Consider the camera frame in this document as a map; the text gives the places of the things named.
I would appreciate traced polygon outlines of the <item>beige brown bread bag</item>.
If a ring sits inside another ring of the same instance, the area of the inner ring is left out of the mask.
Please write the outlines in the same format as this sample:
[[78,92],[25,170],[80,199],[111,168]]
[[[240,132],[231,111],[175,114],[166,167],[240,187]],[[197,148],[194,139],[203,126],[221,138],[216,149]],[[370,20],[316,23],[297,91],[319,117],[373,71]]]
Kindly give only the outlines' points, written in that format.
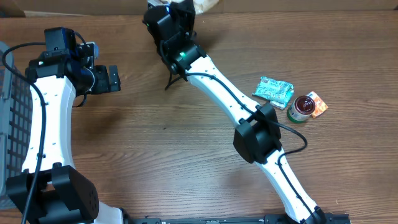
[[220,0],[193,0],[196,14],[203,14],[215,7]]

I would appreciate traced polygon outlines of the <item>large teal wipes pack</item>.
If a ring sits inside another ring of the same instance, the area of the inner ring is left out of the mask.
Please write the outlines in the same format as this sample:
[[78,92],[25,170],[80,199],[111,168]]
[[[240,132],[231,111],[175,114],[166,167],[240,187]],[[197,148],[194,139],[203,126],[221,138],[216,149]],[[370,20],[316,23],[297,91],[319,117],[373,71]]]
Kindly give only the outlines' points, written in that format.
[[263,76],[252,94],[269,101],[290,101],[294,94],[294,86],[289,82]]

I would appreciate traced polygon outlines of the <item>jar with green lid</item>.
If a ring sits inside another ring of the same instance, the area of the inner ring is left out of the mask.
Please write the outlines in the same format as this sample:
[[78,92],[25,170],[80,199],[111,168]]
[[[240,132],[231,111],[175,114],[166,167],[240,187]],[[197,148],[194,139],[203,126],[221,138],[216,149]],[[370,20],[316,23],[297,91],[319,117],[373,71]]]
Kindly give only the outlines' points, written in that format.
[[297,97],[287,110],[287,117],[293,123],[304,123],[315,111],[316,104],[312,98],[303,95]]

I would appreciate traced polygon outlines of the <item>orange tissue pack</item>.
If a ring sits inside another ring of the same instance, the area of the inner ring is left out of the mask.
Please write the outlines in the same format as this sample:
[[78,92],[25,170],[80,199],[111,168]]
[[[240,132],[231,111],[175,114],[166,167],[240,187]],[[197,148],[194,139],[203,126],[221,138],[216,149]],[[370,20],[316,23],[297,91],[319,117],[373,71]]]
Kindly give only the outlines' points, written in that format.
[[308,93],[307,96],[310,97],[315,102],[315,110],[312,113],[312,118],[319,117],[328,109],[327,104],[314,91]]

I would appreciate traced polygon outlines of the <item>teal tissue pack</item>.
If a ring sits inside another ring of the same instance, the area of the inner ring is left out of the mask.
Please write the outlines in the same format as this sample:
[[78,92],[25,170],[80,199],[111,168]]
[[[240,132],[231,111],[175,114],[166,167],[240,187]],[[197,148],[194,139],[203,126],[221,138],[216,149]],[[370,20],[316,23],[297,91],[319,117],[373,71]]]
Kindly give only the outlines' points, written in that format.
[[270,104],[280,110],[286,109],[286,107],[289,104],[289,101],[286,100],[281,100],[281,101],[276,101],[276,100],[270,100]]

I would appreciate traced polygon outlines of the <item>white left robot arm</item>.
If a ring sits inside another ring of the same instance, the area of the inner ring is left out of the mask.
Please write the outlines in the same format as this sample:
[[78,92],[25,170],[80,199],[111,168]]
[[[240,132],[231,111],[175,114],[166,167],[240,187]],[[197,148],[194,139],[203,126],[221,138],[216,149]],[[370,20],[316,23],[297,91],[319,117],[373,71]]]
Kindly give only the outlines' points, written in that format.
[[94,42],[47,45],[22,79],[30,86],[30,141],[21,174],[6,193],[23,223],[127,223],[120,208],[101,202],[95,185],[74,165],[71,150],[75,98],[119,91],[115,66],[95,65]]

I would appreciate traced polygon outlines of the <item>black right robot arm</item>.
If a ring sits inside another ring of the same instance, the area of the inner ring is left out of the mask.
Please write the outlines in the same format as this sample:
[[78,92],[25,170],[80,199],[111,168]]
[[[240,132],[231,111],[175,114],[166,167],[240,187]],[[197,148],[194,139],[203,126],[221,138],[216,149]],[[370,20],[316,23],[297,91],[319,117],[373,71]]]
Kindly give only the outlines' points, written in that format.
[[260,105],[235,87],[195,42],[193,1],[158,4],[148,8],[143,22],[170,75],[204,92],[231,120],[233,146],[248,163],[257,164],[280,197],[291,223],[326,223],[322,209],[305,192],[287,162],[280,124],[271,105]]

